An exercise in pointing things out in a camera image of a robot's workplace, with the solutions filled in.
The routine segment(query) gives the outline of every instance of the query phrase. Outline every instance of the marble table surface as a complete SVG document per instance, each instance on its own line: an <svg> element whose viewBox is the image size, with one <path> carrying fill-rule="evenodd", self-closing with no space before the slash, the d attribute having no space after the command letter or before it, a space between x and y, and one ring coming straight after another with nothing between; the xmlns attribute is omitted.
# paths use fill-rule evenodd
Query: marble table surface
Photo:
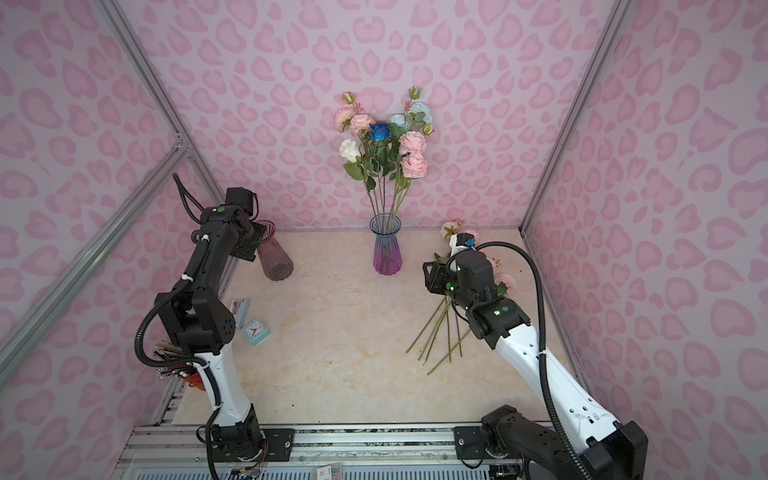
<svg viewBox="0 0 768 480"><path fill-rule="evenodd" d="M516 229L480 236L522 246ZM548 419L522 377L471 333L463 356L455 350L430 376L448 351L444 326L425 366L417 360L424 336L405 354L441 300L426 291L422 275L434 252L449 252L437 229L398 234L403 267L393 276L373 269L369 231L278 232L276 238L293 259L293 274L273 282L259 260L240 261L224 300L250 298L247 322L259 317L271 330L258 346L241 332L233 341L243 390L261 423L467 422L504 404L531 420ZM499 247L487 254L517 280L511 297L535 324L535 286L525 260ZM547 317L548 347L570 369L548 311ZM459 328L468 329L461 320ZM205 393L186 389L174 424L203 424L209 414Z"/></svg>

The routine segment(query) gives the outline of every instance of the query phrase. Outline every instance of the blue-purple gradient vase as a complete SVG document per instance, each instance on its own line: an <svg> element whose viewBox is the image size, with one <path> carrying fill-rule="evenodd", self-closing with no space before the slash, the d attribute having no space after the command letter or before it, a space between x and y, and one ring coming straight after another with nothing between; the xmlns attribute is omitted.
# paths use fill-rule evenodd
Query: blue-purple gradient vase
<svg viewBox="0 0 768 480"><path fill-rule="evenodd" d="M402 266L400 245L397 244L397 233L401 226L400 219L389 214L379 214L371 219L371 231L376 234L373 268L382 275L394 275Z"/></svg>

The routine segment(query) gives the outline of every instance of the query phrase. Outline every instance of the pink leopard print wallpaper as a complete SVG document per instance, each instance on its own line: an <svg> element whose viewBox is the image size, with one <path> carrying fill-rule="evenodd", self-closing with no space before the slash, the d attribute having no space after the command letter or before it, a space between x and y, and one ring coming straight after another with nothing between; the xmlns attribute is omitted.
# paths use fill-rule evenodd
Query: pink leopard print wallpaper
<svg viewBox="0 0 768 480"><path fill-rule="evenodd" d="M131 24L224 186L279 228L364 227L333 128L340 95L435 116L405 226L519 225L610 0L132 0Z"/></svg>
<svg viewBox="0 0 768 480"><path fill-rule="evenodd" d="M768 2L643 0L532 234L646 478L768 476Z"/></svg>
<svg viewBox="0 0 768 480"><path fill-rule="evenodd" d="M0 345L170 150L86 0L0 5Z"/></svg>
<svg viewBox="0 0 768 480"><path fill-rule="evenodd" d="M178 173L203 205L199 178ZM196 224L170 180L43 342L0 392L0 478L109 478L134 425L165 382L136 359L133 338L154 294L184 271ZM165 337L156 319L149 349Z"/></svg>

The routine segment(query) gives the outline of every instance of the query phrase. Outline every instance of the clock face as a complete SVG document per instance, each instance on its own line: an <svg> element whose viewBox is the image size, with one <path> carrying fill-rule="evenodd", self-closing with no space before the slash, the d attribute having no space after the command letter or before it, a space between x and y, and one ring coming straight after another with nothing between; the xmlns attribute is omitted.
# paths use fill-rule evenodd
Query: clock face
<svg viewBox="0 0 768 480"><path fill-rule="evenodd" d="M262 332L264 332L266 328L264 327L264 324L259 320L254 320L253 322L249 323L243 330L245 331L245 334L248 336L248 338L254 339Z"/></svg>

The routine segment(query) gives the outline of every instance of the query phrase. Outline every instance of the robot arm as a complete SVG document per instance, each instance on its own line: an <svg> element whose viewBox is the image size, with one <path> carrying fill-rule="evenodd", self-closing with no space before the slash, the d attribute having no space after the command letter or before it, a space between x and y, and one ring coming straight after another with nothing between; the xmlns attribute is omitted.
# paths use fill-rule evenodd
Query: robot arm
<svg viewBox="0 0 768 480"><path fill-rule="evenodd" d="M171 361L150 359L144 352L144 332L159 314L171 342L184 354L181 364L197 368L213 406L205 436L211 475L218 478L214 461L245 462L266 454L259 422L253 405L243 393L232 357L234 317L218 294L227 258L254 261L264 227L250 219L255 199L251 191L229 188L224 204L202 208L175 174L174 179L187 212L200 224L200 229L192 234L192 241L197 245L185 274L172 292L157 295L155 307L140 325L136 353L146 365L174 366ZM191 213L187 198L200 208L200 219Z"/></svg>
<svg viewBox="0 0 768 480"><path fill-rule="evenodd" d="M518 370L538 398L549 404L552 423L560 432L555 435L505 406L482 421L488 447L497 453L523 453L558 478L642 478L646 435L635 422L620 424L589 396L540 342L540 333L518 304L497 294L492 265L476 250L491 246L509 247L523 254L538 277L532 260L519 247L501 242L477 246L471 234L460 233L451 238L452 255L447 265L424 263L425 286L432 293L447 295L457 313L466 315L475 336ZM543 329L544 304L541 292L537 293ZM545 361L544 368L540 360ZM569 446L573 455L566 453Z"/></svg>

